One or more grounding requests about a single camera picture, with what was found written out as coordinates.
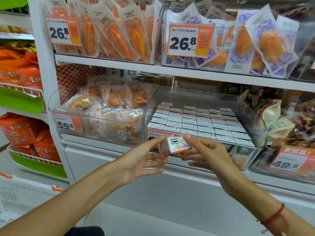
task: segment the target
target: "white cabinet panel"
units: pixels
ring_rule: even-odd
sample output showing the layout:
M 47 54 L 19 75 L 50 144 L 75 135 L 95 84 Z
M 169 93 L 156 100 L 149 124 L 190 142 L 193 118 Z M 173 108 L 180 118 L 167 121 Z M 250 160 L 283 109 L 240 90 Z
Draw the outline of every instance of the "white cabinet panel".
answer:
M 66 147 L 76 181 L 119 154 Z M 315 201 L 270 193 L 315 225 Z M 105 202 L 221 236 L 261 235 L 264 229 L 243 206 L 224 192 L 216 178 L 172 168 L 166 168 L 159 175 L 136 179 L 116 190 Z

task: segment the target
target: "qr code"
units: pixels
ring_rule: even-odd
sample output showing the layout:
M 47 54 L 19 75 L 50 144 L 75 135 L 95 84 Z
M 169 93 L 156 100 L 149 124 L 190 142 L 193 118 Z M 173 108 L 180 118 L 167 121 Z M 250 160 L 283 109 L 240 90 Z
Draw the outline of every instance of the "qr code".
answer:
M 210 41 L 210 36 L 208 35 L 201 35 L 200 36 L 200 41 L 199 41 L 199 48 L 207 48 L 208 44 Z

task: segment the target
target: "fingernail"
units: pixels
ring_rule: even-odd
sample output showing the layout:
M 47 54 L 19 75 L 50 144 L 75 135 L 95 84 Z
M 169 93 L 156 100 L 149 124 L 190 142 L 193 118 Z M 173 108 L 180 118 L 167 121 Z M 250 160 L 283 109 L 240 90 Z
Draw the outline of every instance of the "fingernail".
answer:
M 189 133 L 184 133 L 184 139 L 189 140 L 191 138 L 191 135 Z

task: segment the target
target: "person's right hand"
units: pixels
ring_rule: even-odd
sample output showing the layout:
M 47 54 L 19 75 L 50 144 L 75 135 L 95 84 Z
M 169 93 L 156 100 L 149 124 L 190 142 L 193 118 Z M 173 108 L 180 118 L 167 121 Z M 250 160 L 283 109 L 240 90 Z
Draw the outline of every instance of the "person's right hand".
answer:
M 192 150 L 178 154 L 182 160 L 192 160 L 188 164 L 192 167 L 201 167 L 216 174 L 221 186 L 233 198 L 237 198 L 239 190 L 248 178 L 233 163 L 222 143 L 206 138 L 194 138 L 188 133 L 184 134 L 186 142 Z

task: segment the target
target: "person's left hand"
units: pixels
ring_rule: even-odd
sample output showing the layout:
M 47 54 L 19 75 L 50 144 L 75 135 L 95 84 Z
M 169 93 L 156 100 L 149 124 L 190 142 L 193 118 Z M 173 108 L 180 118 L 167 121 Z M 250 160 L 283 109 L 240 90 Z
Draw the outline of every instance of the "person's left hand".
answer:
M 127 151 L 113 163 L 119 170 L 120 180 L 122 185 L 132 182 L 135 178 L 141 176 L 150 176 L 162 173 L 163 168 L 145 169 L 162 166 L 168 163 L 167 155 L 163 154 L 148 154 L 150 149 L 161 142 L 165 137 L 158 137 L 146 141 L 131 150 Z

